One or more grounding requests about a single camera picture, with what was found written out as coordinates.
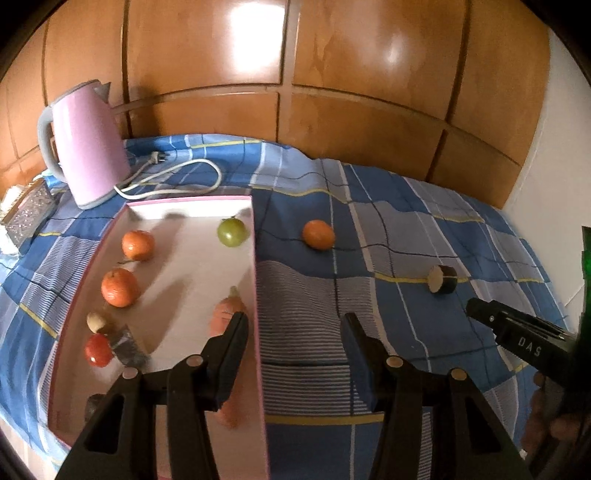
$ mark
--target blue plaid bedsheet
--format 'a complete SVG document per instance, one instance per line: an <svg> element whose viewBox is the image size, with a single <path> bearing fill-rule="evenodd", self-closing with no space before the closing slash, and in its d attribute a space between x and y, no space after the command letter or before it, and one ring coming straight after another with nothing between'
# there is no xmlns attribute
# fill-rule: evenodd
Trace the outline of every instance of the blue plaid bedsheet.
<svg viewBox="0 0 591 480"><path fill-rule="evenodd" d="M415 366L464 368L518 443L535 388L532 368L498 348L464 306L473 296L495 299L559 325L564 310L535 253L500 211L378 168L311 160L249 138L177 135L128 140L126 149L132 165L152 151L165 153L145 175L208 158L224 172L213 194L252 195L274 480L368 476L381 416L359 399L340 342L339 316L351 311L369 335ZM209 166L193 164L133 193L214 180ZM82 274L124 200L82 211L67 189L55 191L59 207L28 254L16 263L1 259L0 415L58 467L67 449L47 428L56 346ZM302 243L310 219L333 226L332 250ZM460 277L448 296L426 286L439 263ZM429 421L425 413L422 476Z"/></svg>

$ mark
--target green grape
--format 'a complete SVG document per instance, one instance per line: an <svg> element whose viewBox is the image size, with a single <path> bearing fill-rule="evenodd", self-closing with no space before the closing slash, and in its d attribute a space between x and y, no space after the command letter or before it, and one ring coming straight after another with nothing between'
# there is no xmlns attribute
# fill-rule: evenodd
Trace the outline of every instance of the green grape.
<svg viewBox="0 0 591 480"><path fill-rule="evenodd" d="M226 247L237 247L248 238L248 230L241 220L234 217L226 218L217 227L217 237Z"/></svg>

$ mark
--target pink box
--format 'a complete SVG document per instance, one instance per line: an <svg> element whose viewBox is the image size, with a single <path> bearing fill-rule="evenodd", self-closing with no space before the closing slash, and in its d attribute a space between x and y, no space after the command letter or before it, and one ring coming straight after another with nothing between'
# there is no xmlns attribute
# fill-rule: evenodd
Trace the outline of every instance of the pink box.
<svg viewBox="0 0 591 480"><path fill-rule="evenodd" d="M216 234L224 218L236 216L250 231L239 247L222 245ZM124 261L121 239L129 230L152 232L156 249L146 262ZM111 268L133 271L142 289L126 309L108 306L100 282ZM254 217L248 196L184 197L128 203L111 222L97 247L66 317L51 379L48 425L72 445L84 426L86 399L106 393L121 374L113 359L92 367L84 345L92 334L86 325L90 311L106 308L118 323L126 323L145 345L151 360L144 372L167 369L201 352L209 338L214 306L236 286L250 323L250 338L234 389L239 394L241 422L221 426L209 413L207 425L217 468L223 479L269 478L262 400L261 359L256 315ZM157 408L158 474L170 477L165 407Z"/></svg>

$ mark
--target kettle lid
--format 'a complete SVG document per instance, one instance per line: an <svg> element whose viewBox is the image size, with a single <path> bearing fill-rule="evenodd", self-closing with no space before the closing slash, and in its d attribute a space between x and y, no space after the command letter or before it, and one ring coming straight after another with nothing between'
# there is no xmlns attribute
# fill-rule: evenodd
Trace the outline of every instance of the kettle lid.
<svg viewBox="0 0 591 480"><path fill-rule="evenodd" d="M96 82L96 83L98 83L100 85L100 81L98 79L88 80L87 82L79 83L75 87L72 87L71 89L65 91L58 98L56 98L55 100L53 100L52 103L50 103L50 106L55 106L55 104L57 102L59 102L61 99L63 99L64 97L66 97L69 94L74 93L77 90L80 90L82 87L85 87L86 85L90 85L91 83L94 83L94 82Z"/></svg>

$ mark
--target human hand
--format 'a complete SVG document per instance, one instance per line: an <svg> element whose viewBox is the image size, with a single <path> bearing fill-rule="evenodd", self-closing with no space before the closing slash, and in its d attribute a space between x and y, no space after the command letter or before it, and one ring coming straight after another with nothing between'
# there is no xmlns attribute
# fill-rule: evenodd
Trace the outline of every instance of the human hand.
<svg viewBox="0 0 591 480"><path fill-rule="evenodd" d="M544 420L545 405L544 386L545 376L540 372L534 375L534 383L540 387L531 397L531 414L525 424L525 432L521 439L521 446L527 453L535 452L549 434L557 440L574 442L577 440L581 428L581 415L562 415L550 424ZM585 420L585 428L591 424L591 416Z"/></svg>

